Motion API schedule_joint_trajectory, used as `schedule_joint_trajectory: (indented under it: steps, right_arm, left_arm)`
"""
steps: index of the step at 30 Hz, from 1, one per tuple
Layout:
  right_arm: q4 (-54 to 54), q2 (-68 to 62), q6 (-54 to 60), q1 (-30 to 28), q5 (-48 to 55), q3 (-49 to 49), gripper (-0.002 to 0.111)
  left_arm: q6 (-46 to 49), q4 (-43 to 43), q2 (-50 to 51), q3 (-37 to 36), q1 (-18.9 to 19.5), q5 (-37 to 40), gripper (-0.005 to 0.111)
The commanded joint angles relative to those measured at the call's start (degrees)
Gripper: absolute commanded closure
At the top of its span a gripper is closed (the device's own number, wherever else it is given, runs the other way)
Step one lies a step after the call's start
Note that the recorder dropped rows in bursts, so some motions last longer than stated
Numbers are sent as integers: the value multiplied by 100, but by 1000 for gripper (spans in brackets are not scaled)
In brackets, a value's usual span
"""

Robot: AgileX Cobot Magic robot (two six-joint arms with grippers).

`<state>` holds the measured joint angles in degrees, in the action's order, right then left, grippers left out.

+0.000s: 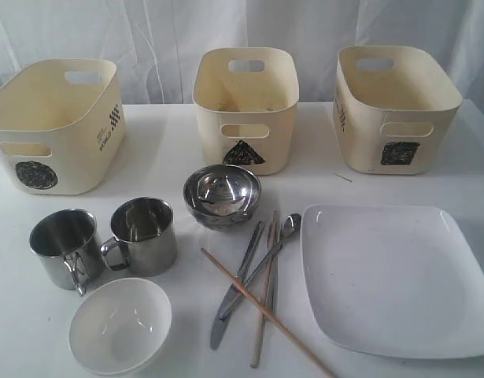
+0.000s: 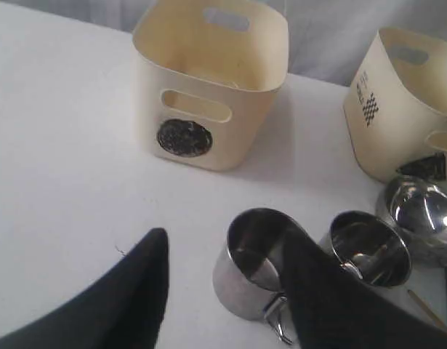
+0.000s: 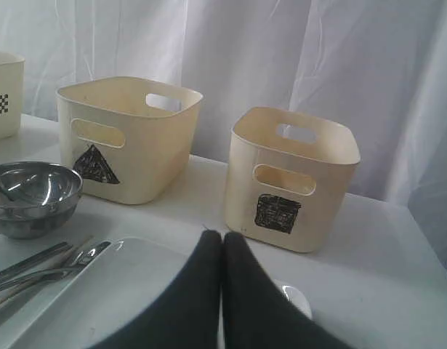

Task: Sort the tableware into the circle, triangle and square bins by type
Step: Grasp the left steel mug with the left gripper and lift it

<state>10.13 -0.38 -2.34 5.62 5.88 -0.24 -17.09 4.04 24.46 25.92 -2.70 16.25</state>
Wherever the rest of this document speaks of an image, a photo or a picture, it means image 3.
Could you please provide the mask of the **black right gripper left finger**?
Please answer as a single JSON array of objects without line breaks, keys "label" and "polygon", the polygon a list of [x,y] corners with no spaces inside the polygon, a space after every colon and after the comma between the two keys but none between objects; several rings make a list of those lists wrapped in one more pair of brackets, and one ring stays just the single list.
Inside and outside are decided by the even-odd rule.
[{"label": "black right gripper left finger", "polygon": [[222,236],[202,232],[185,265],[138,316],[93,348],[217,348]]}]

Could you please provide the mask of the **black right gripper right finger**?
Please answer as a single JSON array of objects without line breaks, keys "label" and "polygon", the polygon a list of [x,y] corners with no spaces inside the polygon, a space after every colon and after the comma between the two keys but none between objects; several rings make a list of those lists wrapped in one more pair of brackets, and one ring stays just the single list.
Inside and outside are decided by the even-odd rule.
[{"label": "black right gripper right finger", "polygon": [[223,239],[222,318],[226,348],[349,348],[286,299],[235,232]]}]

